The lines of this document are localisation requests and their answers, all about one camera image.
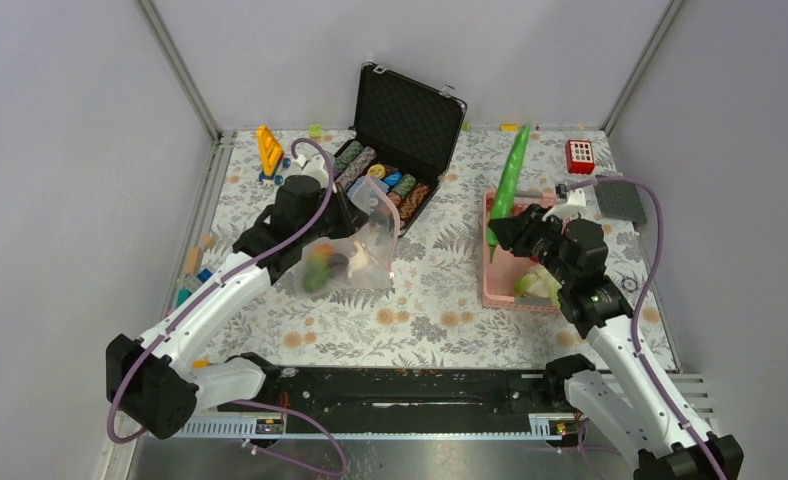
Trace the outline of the small white toy dumpling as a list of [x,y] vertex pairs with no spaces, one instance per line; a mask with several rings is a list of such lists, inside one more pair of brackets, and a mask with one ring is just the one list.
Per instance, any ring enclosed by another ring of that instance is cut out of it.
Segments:
[[356,279],[364,275],[365,270],[371,265],[371,256],[367,249],[359,241],[352,242],[354,247],[353,254],[349,257],[347,268],[347,278]]

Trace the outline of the green orange toy mango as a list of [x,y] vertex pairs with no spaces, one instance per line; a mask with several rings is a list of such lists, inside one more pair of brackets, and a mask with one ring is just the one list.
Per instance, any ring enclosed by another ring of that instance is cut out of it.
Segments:
[[302,282],[305,292],[315,293],[326,285],[329,280],[329,260],[334,253],[331,244],[320,244],[305,257],[306,272]]

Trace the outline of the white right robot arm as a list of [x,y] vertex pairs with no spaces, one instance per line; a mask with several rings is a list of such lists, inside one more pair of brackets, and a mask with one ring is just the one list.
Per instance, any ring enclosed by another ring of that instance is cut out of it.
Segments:
[[534,258],[559,284],[559,309],[607,364],[616,394],[582,355],[548,364],[543,386],[553,410],[573,407],[620,452],[636,479],[735,479],[744,452],[719,436],[693,409],[642,339],[634,309],[606,273],[602,227],[587,219],[563,222],[537,204],[492,219],[497,245]]

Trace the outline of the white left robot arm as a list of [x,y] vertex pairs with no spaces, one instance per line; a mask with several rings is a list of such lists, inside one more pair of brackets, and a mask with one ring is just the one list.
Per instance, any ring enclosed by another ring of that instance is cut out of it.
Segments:
[[105,350],[107,434],[123,412],[156,438],[174,436],[196,413],[236,400],[266,411],[279,401],[271,366],[245,356],[194,368],[210,340],[245,305],[270,289],[318,239],[345,239],[367,223],[337,185],[306,175],[289,177],[234,242],[232,251],[176,310],[140,336],[115,337]]

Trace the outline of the green toy pepper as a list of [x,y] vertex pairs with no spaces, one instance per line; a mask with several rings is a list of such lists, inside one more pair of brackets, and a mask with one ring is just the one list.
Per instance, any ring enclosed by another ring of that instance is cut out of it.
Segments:
[[513,141],[495,193],[489,220],[507,218],[511,213],[530,133],[531,125],[527,123],[519,129]]

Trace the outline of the clear pink zip top bag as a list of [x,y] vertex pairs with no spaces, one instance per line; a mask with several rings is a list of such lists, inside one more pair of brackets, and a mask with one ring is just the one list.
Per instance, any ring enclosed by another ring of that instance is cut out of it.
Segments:
[[309,295],[334,290],[384,289],[393,283],[391,264],[400,235],[400,216],[376,177],[357,179],[347,205],[366,215],[345,238],[320,238],[307,245],[298,265],[299,285]]

